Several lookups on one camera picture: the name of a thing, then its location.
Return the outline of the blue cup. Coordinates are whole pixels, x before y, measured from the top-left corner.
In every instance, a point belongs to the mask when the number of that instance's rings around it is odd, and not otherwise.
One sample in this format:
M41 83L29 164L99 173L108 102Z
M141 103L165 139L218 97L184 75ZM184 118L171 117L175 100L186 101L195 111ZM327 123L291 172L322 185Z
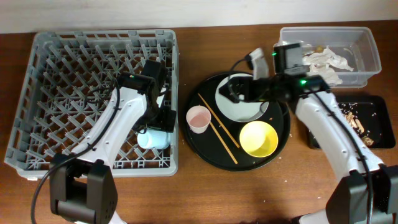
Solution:
M137 135L137 143L143 149L166 149L170 146L171 134L164 131L148 129Z

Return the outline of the yellow bowl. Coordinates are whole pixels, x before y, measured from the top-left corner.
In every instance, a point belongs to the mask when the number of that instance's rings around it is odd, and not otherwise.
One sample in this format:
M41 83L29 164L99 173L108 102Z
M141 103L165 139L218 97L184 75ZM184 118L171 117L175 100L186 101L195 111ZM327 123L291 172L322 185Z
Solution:
M276 130L264 121L251 121L243 126L239 143L245 153L252 157L270 156L277 149L279 137Z

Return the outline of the white napkin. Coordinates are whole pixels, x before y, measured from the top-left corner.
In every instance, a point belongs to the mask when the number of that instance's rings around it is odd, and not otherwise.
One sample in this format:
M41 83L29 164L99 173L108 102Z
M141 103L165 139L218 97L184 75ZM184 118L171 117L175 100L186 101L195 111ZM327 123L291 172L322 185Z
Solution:
M310 75L320 75L328 85L343 83L336 74L336 69L353 72L346 58L335 54L326 46L321 52L311 52L303 57L303 64L309 67Z

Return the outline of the gold foil wrapper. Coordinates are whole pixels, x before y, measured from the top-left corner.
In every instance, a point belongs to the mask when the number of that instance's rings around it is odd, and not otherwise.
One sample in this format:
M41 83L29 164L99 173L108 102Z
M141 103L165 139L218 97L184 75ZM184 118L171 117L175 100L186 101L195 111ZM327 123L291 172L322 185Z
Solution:
M317 46L316 49L314 50L315 53L322 53L325 50L324 46Z

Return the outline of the food scraps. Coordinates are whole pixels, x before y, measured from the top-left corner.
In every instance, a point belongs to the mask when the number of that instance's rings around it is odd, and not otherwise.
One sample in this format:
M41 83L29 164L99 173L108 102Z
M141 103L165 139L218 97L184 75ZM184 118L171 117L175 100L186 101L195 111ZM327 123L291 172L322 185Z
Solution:
M375 145L375 140L369 137L370 130L366 129L359 119L359 103L338 103L338 105L343 116L361 138L362 142L367 147Z

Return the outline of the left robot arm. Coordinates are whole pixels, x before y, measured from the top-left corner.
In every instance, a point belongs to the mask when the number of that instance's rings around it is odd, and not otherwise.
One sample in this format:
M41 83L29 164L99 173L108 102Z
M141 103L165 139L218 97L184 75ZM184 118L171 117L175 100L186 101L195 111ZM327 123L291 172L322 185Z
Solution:
M122 223L112 168L128 134L171 134L177 112L160 105L167 90L166 67L147 60L141 73L122 72L109 103L89 133L68 156L50 162L50 209L69 222Z

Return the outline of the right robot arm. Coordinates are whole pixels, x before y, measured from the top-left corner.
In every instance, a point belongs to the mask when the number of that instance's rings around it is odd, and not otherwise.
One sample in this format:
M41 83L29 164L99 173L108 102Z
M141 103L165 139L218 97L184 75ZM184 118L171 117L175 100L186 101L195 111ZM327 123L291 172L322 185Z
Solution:
M386 166L362 142L324 79L307 75L299 43L275 46L272 56L273 77L256 49L243 58L253 76L229 78L219 93L233 103L287 103L325 153L339 183L323 210L292 223L397 223L397 166Z

